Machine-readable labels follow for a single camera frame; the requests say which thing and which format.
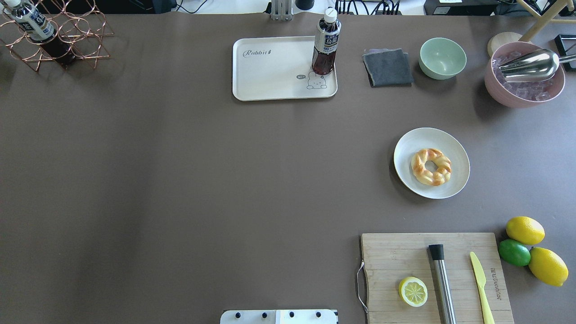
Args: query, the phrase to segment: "round plate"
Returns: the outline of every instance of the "round plate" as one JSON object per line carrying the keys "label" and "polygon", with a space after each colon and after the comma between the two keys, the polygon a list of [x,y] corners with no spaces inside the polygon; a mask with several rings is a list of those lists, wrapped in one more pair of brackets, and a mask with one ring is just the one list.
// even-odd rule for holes
{"label": "round plate", "polygon": [[[412,174],[412,156],[421,149],[441,150],[452,162],[450,181],[440,186],[420,183]],[[431,199],[444,199],[459,193],[470,176],[470,160],[462,145],[450,134],[435,128],[417,128],[407,132],[396,144],[394,166],[400,180],[415,193]]]}

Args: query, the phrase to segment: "mint green bowl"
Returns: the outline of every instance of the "mint green bowl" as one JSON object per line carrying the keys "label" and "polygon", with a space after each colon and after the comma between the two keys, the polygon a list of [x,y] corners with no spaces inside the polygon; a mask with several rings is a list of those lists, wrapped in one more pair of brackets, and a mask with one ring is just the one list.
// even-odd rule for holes
{"label": "mint green bowl", "polygon": [[422,44],[418,62],[425,75],[445,80],[464,70],[466,53],[453,40],[436,37]]}

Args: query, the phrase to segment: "yellow lemon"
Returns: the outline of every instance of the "yellow lemon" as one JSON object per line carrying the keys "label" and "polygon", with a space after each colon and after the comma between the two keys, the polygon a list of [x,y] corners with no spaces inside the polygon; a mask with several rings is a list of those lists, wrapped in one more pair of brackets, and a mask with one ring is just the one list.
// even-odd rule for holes
{"label": "yellow lemon", "polygon": [[511,218],[506,223],[506,233],[511,239],[526,245],[538,244],[544,239],[544,227],[526,216]]}
{"label": "yellow lemon", "polygon": [[402,300],[413,307],[420,307],[428,300],[426,285],[416,277],[402,279],[398,286],[398,292]]}
{"label": "yellow lemon", "polygon": [[568,267],[558,254],[542,247],[530,250],[530,271],[545,284],[560,287],[568,278]]}

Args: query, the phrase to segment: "bowl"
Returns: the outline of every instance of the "bowl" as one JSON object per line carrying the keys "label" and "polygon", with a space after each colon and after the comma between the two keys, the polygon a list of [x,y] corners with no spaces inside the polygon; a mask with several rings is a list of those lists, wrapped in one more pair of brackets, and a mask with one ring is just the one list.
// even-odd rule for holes
{"label": "bowl", "polygon": [[464,70],[466,53],[453,40],[436,37],[422,44],[418,63],[425,75],[445,80]]}
{"label": "bowl", "polygon": [[510,108],[528,108],[558,97],[566,82],[560,67],[550,80],[540,82],[505,82],[498,66],[540,47],[527,42],[504,44],[494,51],[484,74],[484,84],[494,100]]}

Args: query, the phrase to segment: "yellow knife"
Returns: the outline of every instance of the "yellow knife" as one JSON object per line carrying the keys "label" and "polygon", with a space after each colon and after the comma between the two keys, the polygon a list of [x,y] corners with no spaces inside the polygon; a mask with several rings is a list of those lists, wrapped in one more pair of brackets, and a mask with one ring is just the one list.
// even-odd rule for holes
{"label": "yellow knife", "polygon": [[476,284],[478,285],[478,293],[480,294],[480,303],[482,304],[482,317],[484,318],[484,324],[494,324],[494,317],[492,317],[492,311],[490,310],[490,305],[488,304],[488,299],[486,298],[486,292],[484,291],[484,285],[486,285],[486,275],[484,274],[484,269],[480,264],[480,260],[474,252],[470,252],[470,259],[472,260],[472,268],[474,269],[474,276],[476,276]]}

